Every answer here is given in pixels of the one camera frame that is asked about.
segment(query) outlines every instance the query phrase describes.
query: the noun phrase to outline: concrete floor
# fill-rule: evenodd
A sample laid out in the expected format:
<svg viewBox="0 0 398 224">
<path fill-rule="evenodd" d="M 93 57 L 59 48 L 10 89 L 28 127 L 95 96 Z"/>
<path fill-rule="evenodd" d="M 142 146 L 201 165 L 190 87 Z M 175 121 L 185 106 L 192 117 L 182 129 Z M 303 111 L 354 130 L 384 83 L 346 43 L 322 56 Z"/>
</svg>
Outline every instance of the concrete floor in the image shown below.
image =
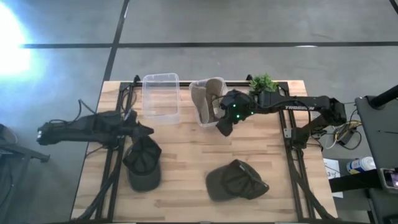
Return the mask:
<svg viewBox="0 0 398 224">
<path fill-rule="evenodd" d="M 16 50 L 13 44 L 112 43 L 122 4 L 0 1 L 0 27 L 7 31 L 0 36 L 0 122 L 17 133 L 21 145 L 51 154 L 47 164 L 31 162 L 10 223 L 69 219 L 86 143 L 39 146 L 36 129 L 52 118 L 73 119 L 79 98 L 96 107 L 110 53 Z M 126 15 L 122 43 L 398 40 L 398 15 L 388 0 L 131 0 Z M 110 79 L 175 72 L 181 80 L 237 80 L 268 72 L 276 80 L 304 80 L 310 95 L 350 102 L 396 85 L 397 57 L 398 47 L 119 49 Z M 366 141 L 354 151 L 324 151 L 334 158 L 369 154 Z M 339 216 L 366 219 L 341 210 Z"/>
</svg>

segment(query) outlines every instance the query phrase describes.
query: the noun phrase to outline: butcher block tabletop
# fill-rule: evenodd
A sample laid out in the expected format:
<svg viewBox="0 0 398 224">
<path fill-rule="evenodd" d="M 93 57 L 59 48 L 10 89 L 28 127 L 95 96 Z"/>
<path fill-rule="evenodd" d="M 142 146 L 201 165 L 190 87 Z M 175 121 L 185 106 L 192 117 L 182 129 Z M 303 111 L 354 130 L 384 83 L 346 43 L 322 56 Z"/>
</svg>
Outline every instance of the butcher block tabletop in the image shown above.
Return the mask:
<svg viewBox="0 0 398 224">
<path fill-rule="evenodd" d="M 303 81 L 284 82 L 289 84 L 290 95 L 307 95 Z M 104 82 L 98 112 L 115 109 L 120 83 Z M 236 89 L 248 91 L 246 87 Z M 133 108 L 138 113 L 137 120 L 155 130 L 151 138 L 162 149 L 162 180 L 155 190 L 135 192 L 127 180 L 127 168 L 122 165 L 114 222 L 297 221 L 278 113 L 250 116 L 234 125 L 232 134 L 225 137 L 215 127 L 202 128 L 198 125 L 187 87 L 180 87 L 180 123 L 173 125 L 158 126 L 144 119 L 141 92 L 141 87 L 134 88 L 136 102 Z M 308 122 L 306 111 L 294 114 L 297 126 Z M 126 138 L 125 152 L 131 144 L 130 138 Z M 89 143 L 87 152 L 98 147 L 98 143 Z M 106 150 L 102 149 L 85 159 L 71 218 L 81 215 L 98 193 L 105 158 Z M 253 200 L 211 201 L 206 191 L 206 175 L 234 159 L 252 166 L 269 185 L 269 191 Z M 304 149 L 304 161 L 311 191 L 326 210 L 337 217 L 320 148 L 308 145 Z M 109 192 L 105 198 L 104 214 L 107 214 L 109 207 Z M 308 217 L 302 192 L 300 198 L 304 216 Z"/>
</svg>

